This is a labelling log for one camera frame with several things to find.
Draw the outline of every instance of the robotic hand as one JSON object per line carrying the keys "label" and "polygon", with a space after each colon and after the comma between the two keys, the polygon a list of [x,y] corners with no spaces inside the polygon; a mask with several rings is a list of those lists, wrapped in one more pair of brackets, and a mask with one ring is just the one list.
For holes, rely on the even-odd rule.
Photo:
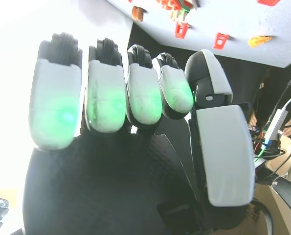
{"label": "robotic hand", "polygon": [[[39,149],[26,177],[27,235],[205,234],[244,217],[254,190],[251,138],[217,59],[202,50],[183,72],[168,53],[151,61],[133,45],[127,56],[125,81],[112,40],[90,47],[86,124],[74,138],[81,50],[66,34],[41,43],[29,112]],[[153,135],[162,113],[189,112],[193,180],[168,138]],[[139,134],[130,134],[132,125]]]}

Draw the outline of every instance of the brown object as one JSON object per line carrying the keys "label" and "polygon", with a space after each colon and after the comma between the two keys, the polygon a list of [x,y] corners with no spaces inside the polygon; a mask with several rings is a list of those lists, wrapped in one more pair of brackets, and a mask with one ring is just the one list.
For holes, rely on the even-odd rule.
{"label": "brown object", "polygon": [[137,7],[137,6],[134,6],[132,8],[132,18],[135,20],[135,21],[143,21],[143,14],[144,14],[145,10],[141,7]]}

